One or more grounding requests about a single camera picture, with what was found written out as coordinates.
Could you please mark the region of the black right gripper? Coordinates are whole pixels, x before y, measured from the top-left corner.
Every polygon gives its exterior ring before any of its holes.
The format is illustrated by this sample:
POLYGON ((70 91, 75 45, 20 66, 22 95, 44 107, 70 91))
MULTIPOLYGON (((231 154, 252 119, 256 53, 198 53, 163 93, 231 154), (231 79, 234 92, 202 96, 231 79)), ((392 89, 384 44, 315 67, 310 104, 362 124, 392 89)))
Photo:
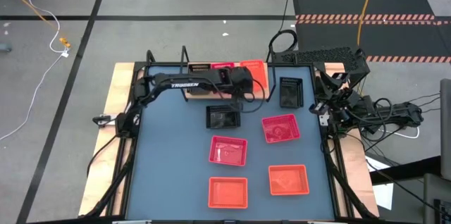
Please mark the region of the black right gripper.
POLYGON ((315 103, 309 107, 309 112, 318 116, 326 114, 333 118, 347 120, 344 109, 352 102, 354 90, 349 88, 349 73, 319 73, 314 81, 315 103))

